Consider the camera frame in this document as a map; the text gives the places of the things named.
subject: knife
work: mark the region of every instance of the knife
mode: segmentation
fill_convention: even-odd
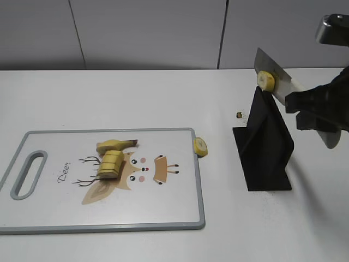
[[[296,79],[288,75],[282,67],[280,67],[272,58],[270,58],[262,49],[257,49],[255,57],[255,71],[258,74],[260,71],[266,71],[274,77],[275,86],[272,94],[282,104],[285,105],[285,98],[292,92],[305,91],[305,87],[302,86]],[[322,141],[327,148],[334,148],[340,139],[341,131],[336,133],[317,131]]]

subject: cutting board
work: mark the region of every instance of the cutting board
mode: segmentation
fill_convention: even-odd
[[[194,138],[191,128],[28,132],[0,181],[0,234],[202,228]],[[123,151],[118,179],[96,180],[96,143],[109,139],[138,145]],[[36,158],[34,179],[22,192]]]

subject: table surface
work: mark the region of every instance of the table surface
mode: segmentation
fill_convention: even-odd
[[[288,72],[312,88],[340,69]],[[232,127],[255,87],[253,70],[0,72],[0,174],[29,130],[192,127],[209,149],[202,230],[0,236],[2,261],[348,261],[348,134],[328,150],[277,102],[293,190],[248,192]]]

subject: banana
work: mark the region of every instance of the banana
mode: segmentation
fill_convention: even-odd
[[[120,140],[107,140],[102,143],[97,144],[96,151],[99,155],[103,156],[106,151],[108,150],[116,150],[116,151],[122,151],[125,148],[133,147],[138,143],[137,139],[134,140],[126,140],[126,141],[120,141]]]
[[[100,163],[96,179],[117,178],[125,155],[122,151],[108,150]]]
[[[206,143],[202,138],[194,139],[194,151],[200,157],[204,157],[208,154]]]
[[[257,84],[262,90],[273,92],[275,87],[275,79],[271,73],[259,71],[257,76]]]

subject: black triangular holder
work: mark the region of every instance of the black triangular holder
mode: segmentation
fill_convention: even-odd
[[[248,191],[292,190],[285,167],[294,143],[270,92],[256,88],[247,126],[233,132]]]

